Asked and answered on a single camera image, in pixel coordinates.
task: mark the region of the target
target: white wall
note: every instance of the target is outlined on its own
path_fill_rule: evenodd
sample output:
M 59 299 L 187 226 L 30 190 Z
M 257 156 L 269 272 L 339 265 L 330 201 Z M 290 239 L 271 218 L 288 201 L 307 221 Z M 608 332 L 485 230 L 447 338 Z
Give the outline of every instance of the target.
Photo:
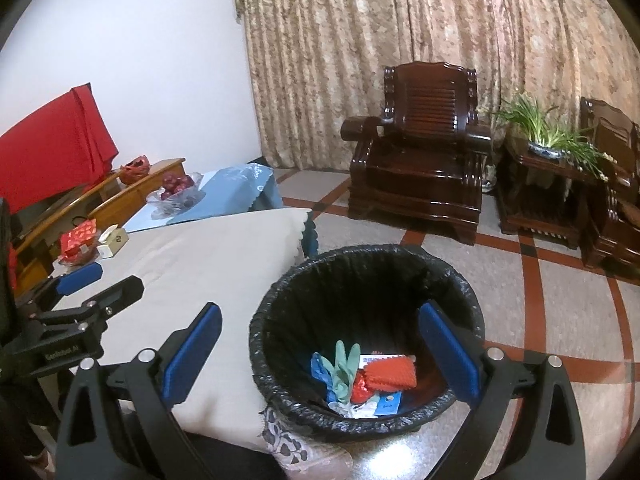
M 33 0 L 0 51 L 0 134 L 91 82 L 124 164 L 189 171 L 261 155 L 233 0 Z

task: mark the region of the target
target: red gift box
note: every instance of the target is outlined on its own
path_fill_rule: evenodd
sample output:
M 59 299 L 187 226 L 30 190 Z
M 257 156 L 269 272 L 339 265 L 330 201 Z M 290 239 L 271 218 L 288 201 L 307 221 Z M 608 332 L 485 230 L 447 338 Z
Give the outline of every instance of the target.
M 60 260 L 77 264 L 95 250 L 99 233 L 95 219 L 86 220 L 60 237 Z

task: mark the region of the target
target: metal bolt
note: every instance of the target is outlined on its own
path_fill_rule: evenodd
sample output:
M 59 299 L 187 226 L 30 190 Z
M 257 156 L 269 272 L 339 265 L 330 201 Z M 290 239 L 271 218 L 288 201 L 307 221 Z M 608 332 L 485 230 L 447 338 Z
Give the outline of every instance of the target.
M 486 351 L 486 354 L 488 355 L 489 359 L 492 359 L 493 361 L 501 361 L 502 359 L 504 359 L 504 352 L 499 348 L 496 348 L 495 346 L 489 348 Z
M 91 370 L 94 367 L 95 361 L 90 357 L 85 357 L 80 361 L 80 367 L 82 370 Z
M 153 361 L 154 357 L 156 357 L 156 352 L 151 348 L 147 348 L 138 354 L 138 359 L 143 363 L 149 363 Z
M 550 355 L 547 361 L 549 361 L 549 364 L 552 365 L 553 368 L 559 368 L 562 366 L 562 359 L 557 355 Z

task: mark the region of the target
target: curtain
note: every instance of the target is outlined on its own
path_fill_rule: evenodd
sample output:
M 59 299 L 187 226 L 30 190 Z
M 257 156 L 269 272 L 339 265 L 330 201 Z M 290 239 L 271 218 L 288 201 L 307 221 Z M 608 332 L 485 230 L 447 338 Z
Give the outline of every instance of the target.
M 274 166 L 349 167 L 351 115 L 378 115 L 383 67 L 478 71 L 479 111 L 527 91 L 577 126 L 580 96 L 640 121 L 640 54 L 606 0 L 236 0 L 263 153 Z M 504 133 L 494 128 L 499 143 Z

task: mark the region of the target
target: black garbage bag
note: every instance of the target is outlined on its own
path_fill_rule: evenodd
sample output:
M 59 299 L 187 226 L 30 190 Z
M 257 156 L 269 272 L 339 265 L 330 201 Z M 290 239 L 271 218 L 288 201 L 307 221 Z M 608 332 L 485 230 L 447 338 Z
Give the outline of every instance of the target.
M 344 247 L 291 269 L 271 286 L 252 319 L 249 347 L 258 389 L 298 431 L 326 442 L 369 440 L 413 430 L 455 400 L 418 332 L 418 309 L 438 301 L 456 325 L 484 339 L 484 320 L 468 282 L 421 248 Z M 363 354 L 416 356 L 418 386 L 402 393 L 397 415 L 343 418 L 310 372 L 311 355 L 333 362 L 335 343 Z

